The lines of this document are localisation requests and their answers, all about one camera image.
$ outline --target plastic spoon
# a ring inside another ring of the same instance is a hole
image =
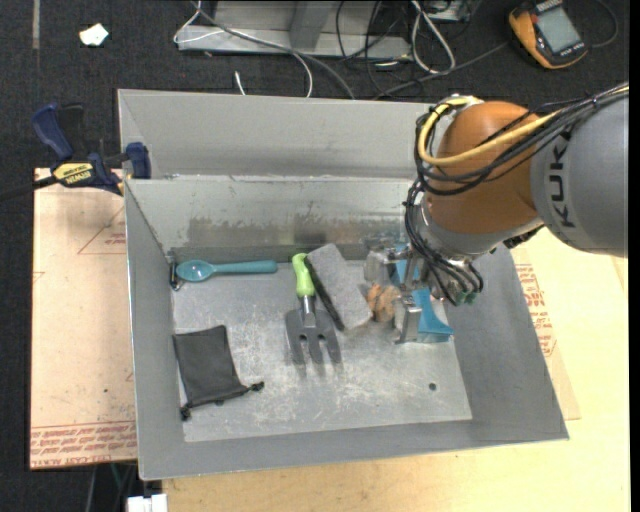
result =
[[[200,282],[216,274],[273,274],[278,270],[274,260],[246,261],[242,263],[224,263],[214,265],[207,261],[190,260],[176,267],[180,279]]]

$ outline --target handheld meter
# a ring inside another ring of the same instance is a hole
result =
[[[509,13],[509,25],[524,50],[545,68],[570,66],[587,53],[563,0],[525,2]]]

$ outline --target black pouch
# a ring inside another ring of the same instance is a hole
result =
[[[225,400],[264,387],[264,382],[251,386],[240,382],[224,325],[206,331],[174,334],[173,345],[187,394],[187,403],[180,408],[184,420],[191,416],[193,407],[208,403],[222,405]]]

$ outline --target yellow clamp label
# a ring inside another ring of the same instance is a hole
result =
[[[93,176],[93,166],[87,162],[74,162],[62,164],[53,171],[53,175],[58,181],[63,181],[66,185],[73,185],[79,181],[86,180]]]

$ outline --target foam block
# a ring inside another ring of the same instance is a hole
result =
[[[335,244],[311,251],[305,259],[316,293],[336,327],[348,331],[367,323],[372,313],[360,291],[360,282]]]

